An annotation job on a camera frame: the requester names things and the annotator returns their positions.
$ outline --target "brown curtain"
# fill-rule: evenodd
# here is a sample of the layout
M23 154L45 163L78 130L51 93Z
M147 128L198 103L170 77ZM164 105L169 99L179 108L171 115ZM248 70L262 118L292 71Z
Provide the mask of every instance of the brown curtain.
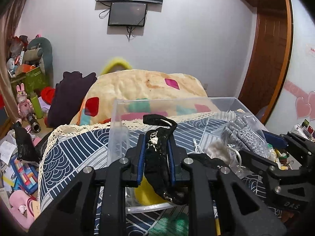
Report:
M10 55L9 41L14 37L26 0L14 0L0 19L0 93L3 96L5 109L15 121L19 117L17 102L13 95L10 78L7 72L7 58Z

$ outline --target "colorful tablet case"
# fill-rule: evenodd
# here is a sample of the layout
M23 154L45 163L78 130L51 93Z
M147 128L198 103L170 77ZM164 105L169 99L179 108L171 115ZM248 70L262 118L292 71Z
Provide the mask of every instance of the colorful tablet case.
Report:
M16 155L10 160L10 164L17 176L16 183L19 183L22 190L25 190L28 194L33 194L38 188L38 173L35 167L31 164L23 164L16 159Z

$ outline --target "heart decal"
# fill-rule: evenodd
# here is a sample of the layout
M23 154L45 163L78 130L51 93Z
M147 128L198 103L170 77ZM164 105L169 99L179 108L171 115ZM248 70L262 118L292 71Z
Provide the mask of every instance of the heart decal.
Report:
M296 99L296 114L298 119L308 117L311 114L311 111L312 111L311 105L306 103L306 101L302 97L298 97Z
M308 94L308 103L313 107L310 114L310 120L315 120L315 91Z

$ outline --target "metal screw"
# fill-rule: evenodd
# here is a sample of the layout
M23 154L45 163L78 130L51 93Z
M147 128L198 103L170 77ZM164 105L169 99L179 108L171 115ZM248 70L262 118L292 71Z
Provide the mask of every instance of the metal screw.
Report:
M92 167L90 167L90 166L84 167L83 168L83 172L86 173L86 174L91 173L92 172Z
M193 163L194 160L192 158L185 158L184 162L189 165L189 164Z
M229 172L230 172L230 169L228 167L222 167L222 168L220 168L220 170L223 174L229 174Z
M126 157L123 157L123 158L120 158L120 159L119 159L119 162L120 162L121 164L126 164L126 163L128 163L128 161L129 161L129 159L126 158Z
M281 187L280 186L275 187L275 192L276 193L280 193L281 192Z

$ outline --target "wooden door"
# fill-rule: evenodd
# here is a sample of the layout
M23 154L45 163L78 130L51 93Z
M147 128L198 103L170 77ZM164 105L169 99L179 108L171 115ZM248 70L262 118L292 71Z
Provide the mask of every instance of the wooden door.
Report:
M282 12L261 11L252 57L239 100L253 113L268 106L275 92L287 45L287 16Z

